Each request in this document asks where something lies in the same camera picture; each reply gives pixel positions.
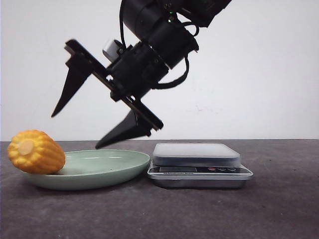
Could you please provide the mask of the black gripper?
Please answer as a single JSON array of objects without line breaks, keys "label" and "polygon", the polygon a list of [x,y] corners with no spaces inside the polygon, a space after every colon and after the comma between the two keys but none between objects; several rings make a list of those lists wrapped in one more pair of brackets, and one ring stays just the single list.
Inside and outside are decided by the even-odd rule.
[{"label": "black gripper", "polygon": [[132,109],[99,140],[96,149],[127,139],[150,136],[152,128],[158,130],[163,127],[162,121],[141,102],[154,84],[168,73],[167,65],[149,46],[142,42],[130,46],[108,67],[104,67],[75,39],[67,41],[65,49],[71,55],[66,62],[69,70],[51,117],[66,106],[90,75],[94,75],[110,89],[114,101],[121,100]]}]

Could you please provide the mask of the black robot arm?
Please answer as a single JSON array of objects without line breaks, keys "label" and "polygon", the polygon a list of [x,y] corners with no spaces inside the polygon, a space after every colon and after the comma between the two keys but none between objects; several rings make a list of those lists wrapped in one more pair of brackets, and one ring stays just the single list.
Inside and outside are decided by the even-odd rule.
[{"label": "black robot arm", "polygon": [[226,0],[124,0],[120,7],[120,26],[138,39],[126,45],[124,38],[110,41],[103,49],[110,65],[104,67],[77,40],[66,42],[70,53],[68,74],[61,97],[53,111],[58,114],[90,75],[110,89],[114,101],[122,101],[130,111],[122,122],[106,134],[96,148],[141,136],[163,127],[162,121],[141,101],[151,89],[170,89],[181,84],[187,74],[162,83],[162,78],[199,46],[195,34],[187,30],[208,27],[214,17],[228,6]]}]

